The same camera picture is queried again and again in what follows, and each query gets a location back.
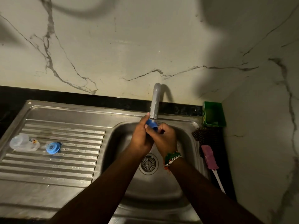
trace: clear plastic container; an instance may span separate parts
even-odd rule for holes
[[[19,134],[11,139],[9,146],[16,151],[30,152],[37,150],[40,144],[37,140],[30,138],[28,134]]]

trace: blue plastic cap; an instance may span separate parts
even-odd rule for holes
[[[158,131],[158,125],[154,120],[148,119],[146,124],[149,125],[154,131]]]
[[[55,154],[60,150],[61,143],[53,142],[47,145],[46,150],[49,154]]]

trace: white handle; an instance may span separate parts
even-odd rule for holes
[[[212,172],[214,173],[214,175],[215,175],[215,177],[216,177],[216,179],[217,179],[217,181],[218,181],[218,184],[219,184],[219,186],[220,186],[220,188],[221,188],[221,191],[225,193],[224,188],[223,188],[223,186],[222,186],[222,184],[221,184],[221,181],[220,181],[220,179],[219,179],[217,170],[212,170]]]

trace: faucet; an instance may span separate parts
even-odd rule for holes
[[[157,120],[158,118],[160,93],[161,93],[161,84],[156,83],[154,86],[154,91],[152,93],[152,104],[150,106],[150,119],[154,121]]]

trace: green plastic box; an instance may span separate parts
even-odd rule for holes
[[[203,125],[206,127],[225,127],[226,121],[221,103],[205,101],[202,107]]]

